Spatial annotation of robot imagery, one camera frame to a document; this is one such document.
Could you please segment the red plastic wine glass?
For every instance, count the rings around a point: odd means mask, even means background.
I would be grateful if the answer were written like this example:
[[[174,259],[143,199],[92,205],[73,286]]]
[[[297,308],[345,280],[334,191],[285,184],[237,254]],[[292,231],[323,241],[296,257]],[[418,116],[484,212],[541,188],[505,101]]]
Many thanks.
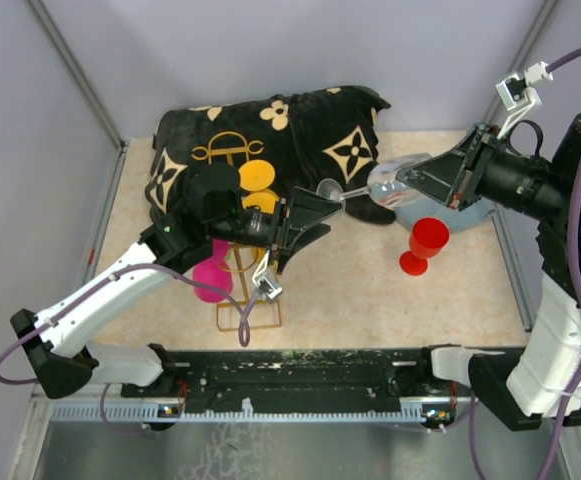
[[[418,220],[409,237],[409,250],[399,258],[401,269],[408,275],[424,274],[429,260],[440,253],[450,239],[448,227],[439,219],[425,217]]]

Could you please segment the clear wine glass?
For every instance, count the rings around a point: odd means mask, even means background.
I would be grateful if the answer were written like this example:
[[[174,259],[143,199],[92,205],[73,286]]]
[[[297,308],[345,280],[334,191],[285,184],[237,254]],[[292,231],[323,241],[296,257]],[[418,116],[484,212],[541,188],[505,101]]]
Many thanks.
[[[327,200],[339,202],[342,206],[352,199],[368,197],[380,207],[395,210],[423,198],[422,193],[401,182],[398,174],[431,158],[430,154],[418,153],[380,163],[371,170],[364,186],[348,192],[345,192],[334,179],[326,178],[317,186],[316,194]]]

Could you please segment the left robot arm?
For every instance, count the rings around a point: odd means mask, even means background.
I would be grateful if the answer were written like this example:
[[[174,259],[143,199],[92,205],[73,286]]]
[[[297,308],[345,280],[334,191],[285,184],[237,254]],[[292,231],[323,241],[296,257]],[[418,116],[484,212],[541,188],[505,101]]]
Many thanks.
[[[89,384],[121,384],[171,394],[178,373],[160,345],[120,347],[93,342],[111,320],[151,291],[172,281],[190,284],[186,272],[212,258],[224,240],[257,247],[263,259],[252,275],[250,301],[238,305],[238,339],[250,341],[248,316],[261,299],[282,293],[276,277],[300,250],[330,232],[339,202],[297,187],[271,213],[246,208],[240,175],[228,164],[204,166],[187,184],[182,206],[160,217],[110,267],[79,290],[37,313],[22,309],[10,323],[45,395],[68,397]]]

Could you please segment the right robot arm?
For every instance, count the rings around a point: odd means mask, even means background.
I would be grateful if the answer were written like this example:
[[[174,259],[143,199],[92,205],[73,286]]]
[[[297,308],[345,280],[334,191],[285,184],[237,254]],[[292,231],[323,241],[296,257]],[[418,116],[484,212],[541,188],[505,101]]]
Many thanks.
[[[538,223],[542,298],[522,352],[476,353],[468,382],[513,431],[546,418],[581,426],[581,113],[555,156],[522,155],[487,124],[450,151],[402,167],[400,182],[450,209],[480,199]]]

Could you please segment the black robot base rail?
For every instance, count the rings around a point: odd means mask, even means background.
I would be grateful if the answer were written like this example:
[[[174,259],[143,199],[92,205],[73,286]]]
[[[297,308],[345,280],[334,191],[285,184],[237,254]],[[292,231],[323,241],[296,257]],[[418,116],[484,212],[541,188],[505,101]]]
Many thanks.
[[[464,398],[458,382],[436,380],[427,349],[170,351],[150,386],[126,384],[124,398],[181,400],[189,413],[392,413],[415,397]]]

